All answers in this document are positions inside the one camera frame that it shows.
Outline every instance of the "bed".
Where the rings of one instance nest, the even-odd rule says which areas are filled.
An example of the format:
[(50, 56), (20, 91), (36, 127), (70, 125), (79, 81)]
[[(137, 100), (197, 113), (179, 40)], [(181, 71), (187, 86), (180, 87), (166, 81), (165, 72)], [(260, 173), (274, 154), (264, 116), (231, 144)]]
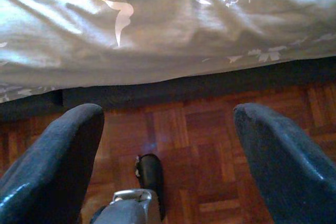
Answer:
[(336, 0), (0, 2), (0, 104), (336, 55)]

